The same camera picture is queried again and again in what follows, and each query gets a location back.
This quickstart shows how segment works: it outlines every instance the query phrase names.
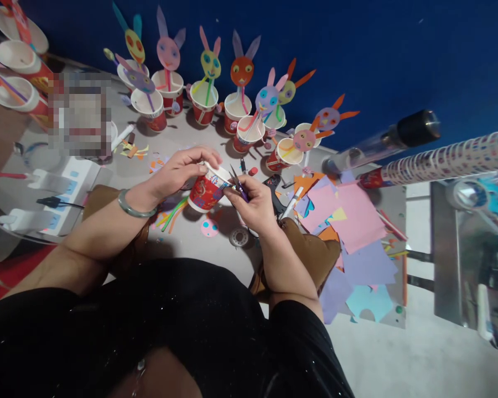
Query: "pen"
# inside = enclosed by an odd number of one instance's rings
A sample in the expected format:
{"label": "pen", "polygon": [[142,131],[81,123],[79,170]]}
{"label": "pen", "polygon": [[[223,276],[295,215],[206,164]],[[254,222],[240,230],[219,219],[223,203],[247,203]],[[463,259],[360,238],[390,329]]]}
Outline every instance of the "pen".
{"label": "pen", "polygon": [[295,193],[295,195],[293,195],[292,199],[288,203],[288,207],[286,207],[286,210],[284,210],[284,213],[282,213],[282,215],[279,217],[279,220],[282,220],[285,216],[288,215],[288,213],[292,210],[293,206],[295,205],[295,202],[297,201],[297,199],[299,198],[299,196],[302,192],[303,192],[303,187],[300,187],[299,189],[297,189],[297,192]]}

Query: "blue paper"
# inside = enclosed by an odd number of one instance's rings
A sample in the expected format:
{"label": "blue paper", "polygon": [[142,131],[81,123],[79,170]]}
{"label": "blue paper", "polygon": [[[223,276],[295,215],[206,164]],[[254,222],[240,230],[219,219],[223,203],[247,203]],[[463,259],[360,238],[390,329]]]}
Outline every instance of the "blue paper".
{"label": "blue paper", "polygon": [[319,297],[325,324],[332,323],[352,291],[353,288],[347,281],[345,274],[336,267],[332,268]]}
{"label": "blue paper", "polygon": [[341,251],[345,276],[351,285],[386,285],[395,283],[395,264],[389,259],[379,240],[348,254]]}
{"label": "blue paper", "polygon": [[393,302],[385,285],[378,286],[378,291],[369,286],[356,286],[347,299],[347,305],[356,318],[363,310],[370,310],[375,316],[375,322],[381,321],[393,309]]}

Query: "small scissors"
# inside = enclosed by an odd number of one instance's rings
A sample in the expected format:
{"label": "small scissors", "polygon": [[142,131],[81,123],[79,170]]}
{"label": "small scissors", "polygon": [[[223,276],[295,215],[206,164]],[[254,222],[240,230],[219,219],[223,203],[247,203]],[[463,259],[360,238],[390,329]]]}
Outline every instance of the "small scissors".
{"label": "small scissors", "polygon": [[229,174],[231,175],[232,181],[236,185],[236,188],[238,188],[238,191],[242,195],[243,200],[245,200],[247,203],[249,203],[249,198],[247,197],[247,194],[245,193],[245,190],[242,188],[242,183],[238,179],[236,172],[234,171],[234,167],[231,165],[232,172],[229,171]]}

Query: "purple paper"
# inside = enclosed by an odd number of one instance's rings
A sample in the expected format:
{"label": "purple paper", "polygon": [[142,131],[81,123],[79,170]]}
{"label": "purple paper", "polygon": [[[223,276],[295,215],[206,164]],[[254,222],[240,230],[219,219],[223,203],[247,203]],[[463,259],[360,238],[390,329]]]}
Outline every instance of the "purple paper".
{"label": "purple paper", "polygon": [[343,308],[345,301],[354,291],[349,284],[345,274],[334,267],[328,275],[319,301],[323,307],[323,319],[325,324],[331,324],[338,311]]}
{"label": "purple paper", "polygon": [[353,254],[341,251],[345,276],[351,285],[387,285],[395,283],[397,267],[376,240]]}

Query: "blurred object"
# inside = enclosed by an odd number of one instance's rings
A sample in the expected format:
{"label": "blurred object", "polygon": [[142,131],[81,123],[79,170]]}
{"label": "blurred object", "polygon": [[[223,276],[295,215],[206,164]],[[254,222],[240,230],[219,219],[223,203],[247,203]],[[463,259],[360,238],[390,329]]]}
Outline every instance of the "blurred object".
{"label": "blurred object", "polygon": [[362,142],[335,154],[326,167],[336,174],[385,159],[408,148],[429,144],[439,139],[439,120],[435,113],[422,110],[389,126]]}

